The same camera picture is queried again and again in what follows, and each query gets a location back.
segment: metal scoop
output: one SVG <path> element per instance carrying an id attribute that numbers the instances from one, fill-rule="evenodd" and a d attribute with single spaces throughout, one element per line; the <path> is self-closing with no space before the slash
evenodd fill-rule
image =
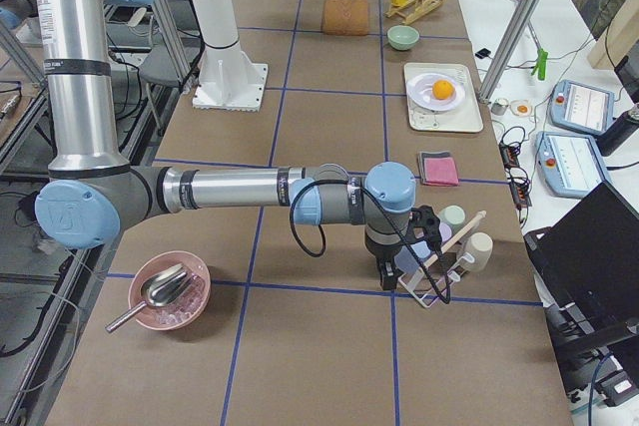
<path id="1" fill-rule="evenodd" d="M 140 288 L 142 301 L 105 326 L 105 329 L 108 333 L 113 333 L 147 306 L 159 308 L 172 303 L 184 293 L 191 280 L 191 276 L 180 263 L 154 274 Z"/>

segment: chair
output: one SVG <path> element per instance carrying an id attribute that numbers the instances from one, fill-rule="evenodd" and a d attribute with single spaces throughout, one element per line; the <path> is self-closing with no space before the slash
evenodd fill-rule
<path id="1" fill-rule="evenodd" d="M 204 44 L 200 39 L 198 21 L 191 6 L 191 1 L 167 1 L 178 31 L 184 34 L 184 36 L 181 36 L 182 45 L 184 46 L 187 60 L 193 66 L 199 61 L 199 57 L 204 51 Z M 153 30 L 153 22 L 149 28 L 151 31 Z M 152 86 L 160 85 L 171 89 L 182 89 L 186 79 L 179 78 L 171 62 L 169 50 L 163 41 L 151 47 L 151 52 L 140 65 L 139 73 L 140 79 L 145 82 L 147 99 L 158 127 L 158 135 L 162 136 L 164 134 L 164 126 L 153 100 Z"/>

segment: pink bowl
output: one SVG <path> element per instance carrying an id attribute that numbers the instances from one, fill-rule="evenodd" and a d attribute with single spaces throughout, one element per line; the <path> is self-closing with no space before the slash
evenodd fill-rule
<path id="1" fill-rule="evenodd" d="M 136 321 L 145 328 L 169 331 L 195 321 L 207 306 L 211 294 L 211 274 L 206 264 L 187 251 L 168 251 L 151 258 L 136 273 L 129 286 L 129 307 L 142 301 L 140 289 L 151 276 L 181 263 L 191 273 L 191 285 L 173 303 L 161 308 L 146 307 L 136 315 Z"/>

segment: orange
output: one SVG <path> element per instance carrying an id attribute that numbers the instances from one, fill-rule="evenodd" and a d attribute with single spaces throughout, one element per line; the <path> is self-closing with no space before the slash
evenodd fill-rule
<path id="1" fill-rule="evenodd" d="M 455 88 L 447 80 L 438 80 L 432 84 L 432 95 L 437 100 L 449 99 L 454 92 Z"/>

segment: green clip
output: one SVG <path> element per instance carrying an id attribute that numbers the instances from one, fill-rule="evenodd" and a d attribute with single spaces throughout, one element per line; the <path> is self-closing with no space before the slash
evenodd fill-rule
<path id="1" fill-rule="evenodd" d="M 548 60 L 548 52 L 543 49 L 537 51 L 537 62 L 535 68 L 532 69 L 532 74 L 537 73 L 537 80 L 546 80 L 546 61 Z"/>

